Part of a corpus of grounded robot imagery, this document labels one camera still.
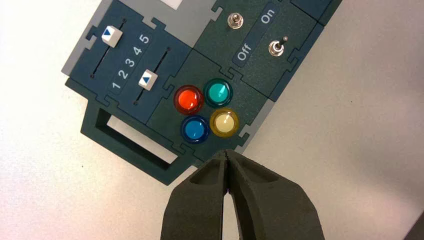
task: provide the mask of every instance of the red light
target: red light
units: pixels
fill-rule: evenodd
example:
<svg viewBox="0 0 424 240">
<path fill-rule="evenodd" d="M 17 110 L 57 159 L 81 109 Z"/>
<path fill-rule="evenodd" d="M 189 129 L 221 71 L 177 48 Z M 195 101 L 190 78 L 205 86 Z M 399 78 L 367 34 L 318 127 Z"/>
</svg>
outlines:
<svg viewBox="0 0 424 240">
<path fill-rule="evenodd" d="M 174 96 L 175 108 L 182 114 L 192 115 L 200 111 L 204 97 L 200 90 L 193 85 L 180 87 Z"/>
</svg>

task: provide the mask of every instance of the white surface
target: white surface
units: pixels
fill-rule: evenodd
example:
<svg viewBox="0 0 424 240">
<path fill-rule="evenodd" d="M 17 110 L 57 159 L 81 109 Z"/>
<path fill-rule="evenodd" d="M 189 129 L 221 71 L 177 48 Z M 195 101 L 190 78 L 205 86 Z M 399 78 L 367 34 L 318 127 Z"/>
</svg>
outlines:
<svg viewBox="0 0 424 240">
<path fill-rule="evenodd" d="M 2 240 L 158 240 L 195 170 L 164 186 L 79 133 L 60 70 L 99 2 L 0 0 Z M 304 187 L 327 240 L 400 240 L 424 210 L 423 12 L 345 0 L 245 152 Z"/>
</svg>

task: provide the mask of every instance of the dark green panel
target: dark green panel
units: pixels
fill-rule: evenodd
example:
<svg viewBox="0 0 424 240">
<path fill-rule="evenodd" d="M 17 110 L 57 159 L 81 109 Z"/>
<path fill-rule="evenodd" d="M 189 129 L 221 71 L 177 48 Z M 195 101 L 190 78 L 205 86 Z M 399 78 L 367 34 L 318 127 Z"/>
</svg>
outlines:
<svg viewBox="0 0 424 240">
<path fill-rule="evenodd" d="M 269 2 L 279 7 L 278 13 L 245 66 L 239 67 L 232 59 Z M 223 73 L 230 68 L 237 70 L 243 75 L 244 82 L 269 97 L 283 73 L 294 68 L 295 62 L 289 62 L 288 57 L 294 49 L 302 48 L 317 21 L 289 0 L 218 0 L 215 7 L 222 7 L 223 11 L 216 22 L 209 23 L 194 49 L 221 65 Z M 240 29 L 231 29 L 227 24 L 228 16 L 235 12 L 244 17 Z M 271 56 L 269 44 L 283 36 L 289 38 L 284 45 L 284 54 L 280 57 Z"/>
<path fill-rule="evenodd" d="M 220 73 L 220 66 L 207 59 L 197 51 L 193 50 L 176 77 L 170 77 L 165 85 L 173 85 L 175 90 L 183 85 L 194 85 L 203 90 L 209 80 L 221 78 L 228 81 L 233 89 L 233 97 L 227 108 L 233 109 L 239 118 L 240 127 L 238 132 L 230 138 L 215 136 L 212 132 L 208 139 L 200 144 L 190 144 L 186 142 L 180 134 L 181 123 L 187 117 L 179 113 L 173 102 L 173 95 L 168 99 L 163 98 L 153 115 L 147 122 L 147 126 L 158 132 L 165 138 L 174 142 L 173 147 L 180 150 L 181 144 L 185 144 L 194 149 L 194 155 L 201 160 L 207 160 L 215 152 L 221 149 L 234 149 L 237 145 L 242 146 L 247 139 L 239 137 L 240 131 L 245 124 L 250 125 L 267 98 L 258 91 L 248 86 L 240 79 L 240 75 L 235 72 L 234 77 L 229 79 Z M 216 108 L 205 104 L 197 114 L 209 121 Z"/>
</svg>

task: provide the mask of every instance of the panel module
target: panel module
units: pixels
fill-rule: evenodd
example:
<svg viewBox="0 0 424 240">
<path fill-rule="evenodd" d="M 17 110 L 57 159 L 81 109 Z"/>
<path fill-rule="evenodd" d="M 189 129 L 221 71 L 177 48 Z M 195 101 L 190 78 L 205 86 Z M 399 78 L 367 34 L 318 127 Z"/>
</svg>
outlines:
<svg viewBox="0 0 424 240">
<path fill-rule="evenodd" d="M 81 132 L 164 184 L 219 150 L 243 152 L 340 2 L 102 0 L 62 70 L 88 99 Z"/>
</svg>

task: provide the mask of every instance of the handle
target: handle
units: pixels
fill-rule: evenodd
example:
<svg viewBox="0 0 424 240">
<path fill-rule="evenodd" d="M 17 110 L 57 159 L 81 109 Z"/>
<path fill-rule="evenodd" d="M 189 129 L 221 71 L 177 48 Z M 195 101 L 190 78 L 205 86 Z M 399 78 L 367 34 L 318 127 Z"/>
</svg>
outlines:
<svg viewBox="0 0 424 240">
<path fill-rule="evenodd" d="M 111 113 L 89 100 L 82 122 L 81 133 L 165 185 L 171 184 L 194 163 L 193 152 L 189 150 L 186 150 L 185 154 L 179 155 L 171 164 L 167 163 L 108 126 L 111 116 Z M 140 129 L 141 125 L 140 123 L 137 126 L 137 130 L 140 132 L 142 132 Z"/>
</svg>

